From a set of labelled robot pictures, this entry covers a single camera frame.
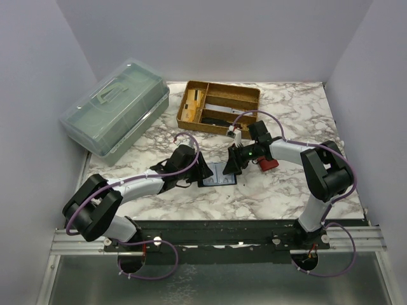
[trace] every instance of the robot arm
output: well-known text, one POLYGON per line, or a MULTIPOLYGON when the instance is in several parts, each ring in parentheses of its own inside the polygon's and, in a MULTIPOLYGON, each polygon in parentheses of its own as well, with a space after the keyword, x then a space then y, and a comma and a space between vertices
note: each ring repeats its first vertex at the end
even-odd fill
POLYGON ((192 183, 212 176, 213 173, 206 165, 202 153, 199 153, 198 161, 188 171, 169 175, 186 168, 193 162, 195 156, 192 143, 180 143, 169 159, 159 162, 141 174, 145 178, 120 183, 126 178, 109 180, 99 174, 92 175, 65 205, 62 213, 67 220, 70 220, 89 196, 103 187, 119 182, 117 186, 106 189, 94 198, 99 201, 99 204, 89 202, 74 219, 73 226, 86 241, 105 236, 127 242, 137 234, 137 224, 128 217, 115 215, 119 206, 143 196, 168 191, 177 187, 177 182, 180 180, 192 183))
MULTIPOLYGON (((248 127, 251 138, 255 142, 243 146, 240 143, 240 137, 235 137, 235 144, 228 148, 229 159, 223 173, 240 175, 250 160, 259 157, 265 157, 268 161, 277 159, 302 165, 311 195, 305 211, 298 219, 298 227, 302 239, 319 232, 322 227, 321 222, 331 208, 332 200, 343 194, 354 182, 349 166, 323 147, 307 147, 288 143, 281 137, 272 138, 263 121, 248 127)), ((341 154, 333 141, 324 142, 321 146, 341 154)))

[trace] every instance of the red object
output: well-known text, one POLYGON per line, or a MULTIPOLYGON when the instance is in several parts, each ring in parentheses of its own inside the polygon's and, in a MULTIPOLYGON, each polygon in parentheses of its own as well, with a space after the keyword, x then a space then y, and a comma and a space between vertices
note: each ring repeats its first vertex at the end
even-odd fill
POLYGON ((267 161, 265 157, 260 157, 257 159, 257 161, 262 172, 271 170, 272 168, 276 168, 279 165, 279 162, 277 160, 267 161))

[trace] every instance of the gray wall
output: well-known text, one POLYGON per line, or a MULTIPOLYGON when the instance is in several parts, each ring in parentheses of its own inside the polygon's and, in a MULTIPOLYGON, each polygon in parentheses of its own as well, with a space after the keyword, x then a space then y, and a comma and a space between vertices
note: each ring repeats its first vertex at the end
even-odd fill
POLYGON ((96 77, 128 57, 171 81, 327 81, 371 0, 57 0, 96 77))
POLYGON ((375 0, 326 92, 407 301, 407 2, 375 0))
POLYGON ((83 150, 57 120, 95 77, 54 0, 0 3, 0 296, 35 304, 83 150))

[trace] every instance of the metal panel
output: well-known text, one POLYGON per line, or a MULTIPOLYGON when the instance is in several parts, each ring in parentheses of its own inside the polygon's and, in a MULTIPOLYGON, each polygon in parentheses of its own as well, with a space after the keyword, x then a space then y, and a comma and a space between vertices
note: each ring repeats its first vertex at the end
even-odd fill
MULTIPOLYGON (((317 271, 343 269, 350 254, 322 254, 317 271)), ((187 265, 162 281, 128 280, 118 275, 117 258, 61 258, 50 304, 278 304, 390 305, 374 253, 358 254, 350 273, 321 279, 287 264, 187 265)), ((160 275, 170 266, 146 266, 145 276, 160 275)))

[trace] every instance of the wooden tray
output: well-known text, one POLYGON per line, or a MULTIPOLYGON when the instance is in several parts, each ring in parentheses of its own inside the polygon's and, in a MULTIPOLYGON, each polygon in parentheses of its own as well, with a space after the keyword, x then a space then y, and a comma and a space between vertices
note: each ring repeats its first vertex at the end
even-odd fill
MULTIPOLYGON (((195 130, 198 132, 209 132, 218 135, 226 135, 228 127, 209 125, 201 123, 203 118, 223 119, 230 124, 237 118, 237 114, 205 109, 206 103, 218 106, 231 107, 241 111, 258 110, 260 100, 260 90, 256 88, 222 85, 216 83, 207 83, 204 81, 188 81, 186 85, 181 105, 177 113, 178 127, 195 130), (188 97, 188 90, 198 89, 203 91, 203 97, 200 107, 195 113, 193 122, 181 121, 181 115, 188 97)), ((242 116, 239 119, 239 124, 242 126, 242 137, 250 139, 249 129, 247 125, 257 121, 258 114, 252 116, 242 116)))

